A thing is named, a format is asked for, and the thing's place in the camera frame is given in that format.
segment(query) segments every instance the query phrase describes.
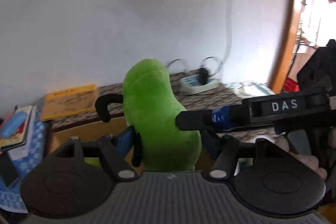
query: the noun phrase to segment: cable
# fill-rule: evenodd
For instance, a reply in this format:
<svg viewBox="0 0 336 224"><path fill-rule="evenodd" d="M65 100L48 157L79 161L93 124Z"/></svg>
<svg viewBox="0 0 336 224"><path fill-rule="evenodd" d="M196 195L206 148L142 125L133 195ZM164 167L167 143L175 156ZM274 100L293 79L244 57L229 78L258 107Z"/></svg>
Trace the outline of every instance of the cable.
<svg viewBox="0 0 336 224"><path fill-rule="evenodd" d="M226 4L227 4L226 5L226 50L225 50L224 57L221 60L221 62L219 63L217 69L210 76L215 76L221 71L221 69L223 68L223 65L225 64L225 62L227 61L227 59L228 59L228 57L231 53L231 46L232 46L232 25L231 25L232 0L226 0ZM207 57L207 58L203 59L201 64L209 58L214 59L214 56L210 56L210 57Z"/></svg>
<svg viewBox="0 0 336 224"><path fill-rule="evenodd" d="M183 58L178 58L178 59L175 59L175 60L169 62L168 65L166 66L166 69L168 70L170 68L170 66L176 61L180 61L184 65L184 71L183 72L186 76L189 76L190 71L188 69L187 61Z"/></svg>
<svg viewBox="0 0 336 224"><path fill-rule="evenodd" d="M217 56L209 56L207 58L204 58L202 61L201 61L201 68L204 68L205 67L205 61L208 60L208 59L213 59L217 62L217 65L219 66L220 63L221 63L221 60L217 57Z"/></svg>

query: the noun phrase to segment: green plush toy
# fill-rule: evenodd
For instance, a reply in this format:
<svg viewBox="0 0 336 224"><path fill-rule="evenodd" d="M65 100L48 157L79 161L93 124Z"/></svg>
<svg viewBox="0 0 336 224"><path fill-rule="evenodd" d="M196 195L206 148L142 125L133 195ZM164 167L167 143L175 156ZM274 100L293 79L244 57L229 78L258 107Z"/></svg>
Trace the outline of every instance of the green plush toy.
<svg viewBox="0 0 336 224"><path fill-rule="evenodd" d="M191 170L201 152L199 131L181 131L175 118L185 108L176 100L169 73L156 59L133 66L123 84L123 110L142 140L148 170Z"/></svg>

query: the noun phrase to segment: black curved hook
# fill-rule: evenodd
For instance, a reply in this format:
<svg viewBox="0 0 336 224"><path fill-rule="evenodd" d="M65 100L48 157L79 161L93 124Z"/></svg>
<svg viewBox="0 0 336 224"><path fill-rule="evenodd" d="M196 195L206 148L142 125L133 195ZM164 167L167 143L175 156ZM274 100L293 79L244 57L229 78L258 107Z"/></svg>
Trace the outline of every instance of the black curved hook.
<svg viewBox="0 0 336 224"><path fill-rule="evenodd" d="M106 94L98 97L94 106L96 108L98 116L103 122L109 122L111 120L108 105L111 103L122 104L123 96L121 94Z"/></svg>

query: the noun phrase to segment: human hand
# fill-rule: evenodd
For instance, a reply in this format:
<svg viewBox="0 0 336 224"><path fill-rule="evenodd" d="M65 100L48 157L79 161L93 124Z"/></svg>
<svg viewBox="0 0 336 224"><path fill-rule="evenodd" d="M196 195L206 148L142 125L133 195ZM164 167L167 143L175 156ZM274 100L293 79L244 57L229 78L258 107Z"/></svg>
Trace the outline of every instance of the human hand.
<svg viewBox="0 0 336 224"><path fill-rule="evenodd" d="M328 144L331 148L336 148L336 127L332 128L328 135ZM284 151L290 153L297 160L307 165L309 168L318 173L322 179L326 180L327 172L325 169L319 167L319 161L315 156L309 155L298 155L289 151L288 141L284 136L279 136L276 138L275 145L283 149Z"/></svg>

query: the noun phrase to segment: wooden door frame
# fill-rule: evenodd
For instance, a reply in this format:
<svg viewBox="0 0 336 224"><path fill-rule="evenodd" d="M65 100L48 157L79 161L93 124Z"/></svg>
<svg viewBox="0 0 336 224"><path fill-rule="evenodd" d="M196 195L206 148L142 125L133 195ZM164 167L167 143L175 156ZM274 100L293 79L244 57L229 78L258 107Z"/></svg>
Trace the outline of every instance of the wooden door frame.
<svg viewBox="0 0 336 224"><path fill-rule="evenodd" d="M280 93L285 83L290 63L293 56L293 50L296 42L296 34L299 27L301 7L298 7L295 0L290 0L288 16L286 20L283 42L279 49L278 59L271 77L269 87L274 93Z"/></svg>

